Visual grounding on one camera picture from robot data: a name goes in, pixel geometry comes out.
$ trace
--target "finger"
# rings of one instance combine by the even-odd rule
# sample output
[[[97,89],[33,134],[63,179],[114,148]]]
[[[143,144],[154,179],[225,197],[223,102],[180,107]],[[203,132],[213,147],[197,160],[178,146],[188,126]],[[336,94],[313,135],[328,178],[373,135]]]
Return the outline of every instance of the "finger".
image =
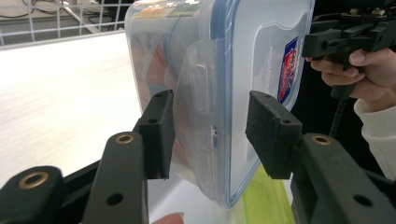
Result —
[[[355,67],[343,71],[343,65],[340,63],[333,63],[327,60],[313,61],[311,67],[319,72],[329,73],[337,76],[354,77],[359,73]]]
[[[358,49],[349,55],[349,62],[355,66],[365,66],[367,64],[381,66],[387,64],[392,57],[396,56],[391,49],[381,49],[377,52],[366,52]]]
[[[158,219],[153,224],[183,224],[183,217],[182,213],[174,213]]]
[[[329,86],[350,85],[364,79],[364,74],[357,74],[354,77],[336,76],[330,73],[322,73],[321,78]]]

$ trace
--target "human hand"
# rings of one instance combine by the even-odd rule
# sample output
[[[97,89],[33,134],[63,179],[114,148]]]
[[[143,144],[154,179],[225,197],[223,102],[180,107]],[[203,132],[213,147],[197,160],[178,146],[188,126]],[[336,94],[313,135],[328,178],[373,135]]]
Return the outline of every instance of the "human hand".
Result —
[[[183,214],[169,214],[155,221],[153,224],[183,224]]]
[[[349,62],[361,71],[356,67],[343,71],[343,65],[334,63],[331,56],[319,61],[306,58],[306,61],[322,72],[323,81],[330,86],[355,83],[350,97],[362,99],[372,112],[396,105],[396,53],[390,49],[352,52]]]

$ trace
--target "mounting hole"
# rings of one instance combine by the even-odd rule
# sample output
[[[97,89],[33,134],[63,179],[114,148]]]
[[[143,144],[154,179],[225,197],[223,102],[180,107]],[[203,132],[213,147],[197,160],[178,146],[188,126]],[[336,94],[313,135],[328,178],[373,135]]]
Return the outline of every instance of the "mounting hole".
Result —
[[[355,199],[355,201],[361,205],[364,205],[367,207],[373,206],[372,201],[363,195],[357,194],[357,195],[353,196],[353,199]]]
[[[18,188],[33,189],[37,186],[40,186],[42,183],[46,182],[49,176],[50,175],[47,172],[31,173],[20,180],[20,182],[18,183]]]
[[[123,134],[116,138],[118,144],[128,144],[132,141],[134,141],[134,136],[131,134]]]
[[[156,119],[149,119],[148,120],[148,123],[150,123],[150,124],[155,124],[157,122],[158,122],[158,120],[156,120]]]
[[[327,138],[325,136],[319,136],[319,135],[313,136],[312,140],[314,142],[316,142],[317,144],[323,145],[323,146],[328,146],[329,144],[332,143],[332,141],[330,141],[329,138]]]
[[[121,203],[123,200],[123,196],[120,193],[115,193],[113,195],[108,196],[106,203],[110,206],[117,205]]]

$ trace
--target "label sticker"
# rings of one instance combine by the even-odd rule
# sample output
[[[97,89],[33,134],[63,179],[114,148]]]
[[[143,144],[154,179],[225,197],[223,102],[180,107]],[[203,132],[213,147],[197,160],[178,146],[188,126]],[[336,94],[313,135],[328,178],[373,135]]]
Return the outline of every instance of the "label sticker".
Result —
[[[294,74],[296,71],[297,59],[297,37],[285,46],[283,55],[282,68],[280,70],[279,86],[277,91],[277,100],[283,103],[290,93],[293,84]]]

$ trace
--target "black bracket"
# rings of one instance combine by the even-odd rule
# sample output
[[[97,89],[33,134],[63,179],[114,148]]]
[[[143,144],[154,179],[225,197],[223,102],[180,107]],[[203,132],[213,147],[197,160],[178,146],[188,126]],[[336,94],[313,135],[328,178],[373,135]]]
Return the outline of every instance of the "black bracket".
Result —
[[[395,223],[395,182],[381,181],[389,188],[380,191],[335,139],[302,135],[301,129],[274,97],[250,93],[247,139],[269,176],[287,179],[293,173],[291,190],[302,223]]]
[[[169,178],[173,92],[154,95],[132,132],[117,133],[103,157],[65,178],[34,167],[0,190],[0,223],[149,223],[147,180]]]

